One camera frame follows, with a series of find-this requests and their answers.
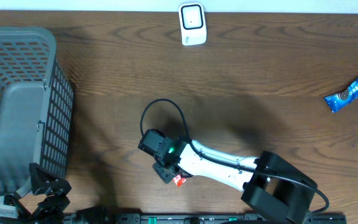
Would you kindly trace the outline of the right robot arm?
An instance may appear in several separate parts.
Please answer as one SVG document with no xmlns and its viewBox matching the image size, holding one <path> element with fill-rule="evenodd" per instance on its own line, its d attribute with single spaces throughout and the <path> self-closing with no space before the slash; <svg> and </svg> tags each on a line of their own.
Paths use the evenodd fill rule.
<svg viewBox="0 0 358 224">
<path fill-rule="evenodd" d="M 263 218 L 279 223 L 304 223 L 316 182 L 275 153 L 240 157 L 219 152 L 200 142 L 170 139 L 149 129 L 138 145 L 155 159 L 154 170 L 167 184 L 181 185 L 203 176 L 241 192 L 241 199 Z"/>
</svg>

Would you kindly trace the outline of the red Nescafe coffee stick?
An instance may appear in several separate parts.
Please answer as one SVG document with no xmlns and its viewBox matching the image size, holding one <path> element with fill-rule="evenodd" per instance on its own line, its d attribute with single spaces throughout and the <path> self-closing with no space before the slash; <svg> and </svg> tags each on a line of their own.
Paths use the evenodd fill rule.
<svg viewBox="0 0 358 224">
<path fill-rule="evenodd" d="M 186 178 L 182 177 L 181 174 L 178 174 L 173 178 L 173 182 L 175 183 L 175 185 L 177 187 L 180 187 L 181 185 L 183 185 L 186 182 Z"/>
</svg>

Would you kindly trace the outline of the blue Oreo cookie pack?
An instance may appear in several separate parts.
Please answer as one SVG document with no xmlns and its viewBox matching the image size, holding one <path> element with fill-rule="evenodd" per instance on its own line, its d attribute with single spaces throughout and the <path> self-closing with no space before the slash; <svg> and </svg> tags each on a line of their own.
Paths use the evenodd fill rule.
<svg viewBox="0 0 358 224">
<path fill-rule="evenodd" d="M 333 113 L 337 113 L 356 98 L 358 98 L 358 77 L 344 91 L 325 96 L 324 101 Z"/>
</svg>

